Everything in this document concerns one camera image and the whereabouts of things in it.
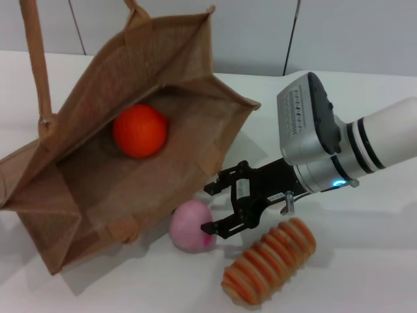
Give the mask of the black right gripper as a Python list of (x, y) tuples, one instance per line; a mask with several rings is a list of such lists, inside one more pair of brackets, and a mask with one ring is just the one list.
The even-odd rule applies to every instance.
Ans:
[(234, 214), (201, 225), (203, 232), (222, 239), (256, 228), (264, 210), (283, 201), (287, 192), (292, 192), (294, 196), (306, 193), (293, 167), (283, 159), (260, 168), (251, 168), (248, 161), (241, 161), (220, 171), (217, 179), (205, 185), (203, 191), (216, 195), (229, 186)]

